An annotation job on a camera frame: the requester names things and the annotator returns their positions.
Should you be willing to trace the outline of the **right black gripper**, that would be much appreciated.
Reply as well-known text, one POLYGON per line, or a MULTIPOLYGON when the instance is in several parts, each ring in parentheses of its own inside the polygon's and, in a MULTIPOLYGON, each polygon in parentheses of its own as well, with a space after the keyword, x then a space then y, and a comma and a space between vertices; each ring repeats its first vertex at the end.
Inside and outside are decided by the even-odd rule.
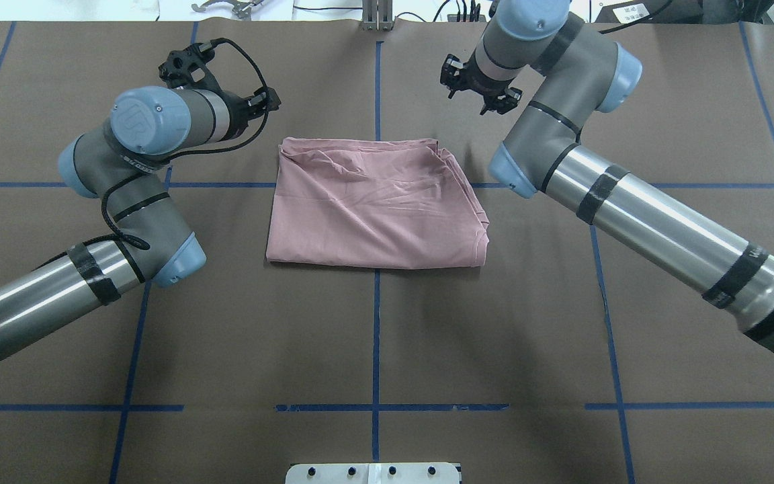
POLYGON ((473 91, 483 97, 480 116, 488 112, 506 114, 518 106, 523 91, 510 87, 514 79, 514 69, 479 65, 476 59, 463 62, 451 53, 446 55, 440 68, 440 83, 448 89, 449 100, 461 91, 473 91))

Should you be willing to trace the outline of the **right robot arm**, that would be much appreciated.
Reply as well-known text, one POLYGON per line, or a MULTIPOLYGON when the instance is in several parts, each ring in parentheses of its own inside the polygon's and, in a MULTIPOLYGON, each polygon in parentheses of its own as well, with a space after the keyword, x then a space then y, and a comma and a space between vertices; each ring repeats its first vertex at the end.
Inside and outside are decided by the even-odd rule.
POLYGON ((741 333, 774 354, 774 256, 581 143, 594 112, 632 94, 642 63, 590 27, 568 1, 501 1, 467 61, 450 54, 439 82, 473 91, 482 113, 519 106, 512 82, 543 78, 488 170, 513 193, 541 192, 734 316, 741 333))

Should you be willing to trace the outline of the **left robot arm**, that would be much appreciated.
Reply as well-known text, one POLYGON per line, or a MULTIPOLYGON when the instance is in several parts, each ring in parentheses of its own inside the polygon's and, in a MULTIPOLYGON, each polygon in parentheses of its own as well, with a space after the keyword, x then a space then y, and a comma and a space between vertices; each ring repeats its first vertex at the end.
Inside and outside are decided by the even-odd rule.
POLYGON ((0 362, 144 283, 169 287, 202 267, 205 251, 160 169, 234 140, 250 122, 263 126, 280 104, 265 86, 250 95, 159 86, 118 95, 101 126, 58 160, 64 184, 96 206, 99 233, 0 287, 0 362))

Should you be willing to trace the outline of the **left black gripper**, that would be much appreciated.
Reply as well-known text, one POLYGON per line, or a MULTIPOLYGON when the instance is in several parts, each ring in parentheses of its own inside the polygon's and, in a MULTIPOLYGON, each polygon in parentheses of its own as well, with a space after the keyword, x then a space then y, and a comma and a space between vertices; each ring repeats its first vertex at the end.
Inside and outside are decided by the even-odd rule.
POLYGON ((228 110, 228 130, 225 140, 238 138, 249 126, 249 122, 261 114, 279 110, 282 104, 276 89, 258 89, 253 95, 242 97, 234 93, 225 94, 228 110))

